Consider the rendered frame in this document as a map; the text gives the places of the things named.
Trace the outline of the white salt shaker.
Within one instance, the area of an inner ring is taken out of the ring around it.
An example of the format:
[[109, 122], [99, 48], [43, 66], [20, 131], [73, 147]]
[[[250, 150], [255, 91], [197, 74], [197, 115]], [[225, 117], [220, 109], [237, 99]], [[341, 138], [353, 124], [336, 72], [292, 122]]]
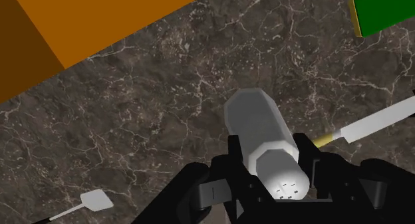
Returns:
[[275, 101], [260, 88], [240, 89], [224, 105], [225, 125], [237, 135], [243, 164], [274, 199], [301, 200], [310, 180]]

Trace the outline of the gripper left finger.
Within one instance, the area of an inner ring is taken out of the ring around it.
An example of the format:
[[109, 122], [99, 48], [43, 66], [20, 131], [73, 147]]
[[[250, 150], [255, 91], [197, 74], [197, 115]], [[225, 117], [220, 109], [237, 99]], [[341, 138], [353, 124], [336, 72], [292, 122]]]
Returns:
[[228, 153], [211, 165], [183, 167], [131, 224], [200, 224], [218, 203], [231, 224], [272, 224], [276, 202], [242, 162], [239, 138], [227, 138]]

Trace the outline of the white knife with yellow collar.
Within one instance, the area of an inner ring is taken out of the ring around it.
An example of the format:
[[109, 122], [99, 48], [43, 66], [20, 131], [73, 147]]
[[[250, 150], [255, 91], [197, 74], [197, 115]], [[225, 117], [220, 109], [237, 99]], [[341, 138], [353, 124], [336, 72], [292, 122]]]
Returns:
[[334, 132], [312, 140], [320, 148], [339, 138], [355, 142], [415, 114], [415, 96], [402, 100]]

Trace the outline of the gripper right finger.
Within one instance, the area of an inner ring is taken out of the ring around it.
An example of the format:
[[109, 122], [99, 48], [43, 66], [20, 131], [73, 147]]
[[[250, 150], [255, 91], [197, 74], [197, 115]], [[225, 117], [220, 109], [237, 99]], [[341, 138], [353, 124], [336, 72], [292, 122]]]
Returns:
[[415, 224], [415, 174], [370, 158], [356, 166], [322, 152], [304, 133], [293, 135], [299, 164], [317, 190], [331, 198], [312, 216], [320, 224]]

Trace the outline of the white spatula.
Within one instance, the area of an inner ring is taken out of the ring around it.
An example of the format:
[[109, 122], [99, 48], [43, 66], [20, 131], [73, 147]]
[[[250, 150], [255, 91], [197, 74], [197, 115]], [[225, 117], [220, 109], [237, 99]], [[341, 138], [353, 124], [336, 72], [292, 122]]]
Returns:
[[72, 213], [83, 207], [91, 211], [102, 211], [102, 210], [114, 207], [113, 202], [110, 200], [110, 198], [107, 196], [107, 194], [105, 194], [105, 192], [102, 189], [95, 189], [92, 191], [88, 191], [86, 193], [82, 193], [80, 194], [80, 200], [81, 200], [81, 204], [75, 207], [72, 207], [66, 211], [63, 211], [62, 213], [54, 215], [52, 217], [48, 217], [40, 221], [36, 221], [32, 224], [47, 224], [47, 223], [50, 223], [51, 221], [54, 221], [55, 219], [63, 217], [64, 215]]

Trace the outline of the orange robot stand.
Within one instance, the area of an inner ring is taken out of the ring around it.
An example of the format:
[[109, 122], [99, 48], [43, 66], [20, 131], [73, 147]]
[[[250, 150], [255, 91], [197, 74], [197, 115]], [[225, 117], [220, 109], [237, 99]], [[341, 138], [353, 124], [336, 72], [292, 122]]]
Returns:
[[0, 104], [195, 0], [0, 0]]

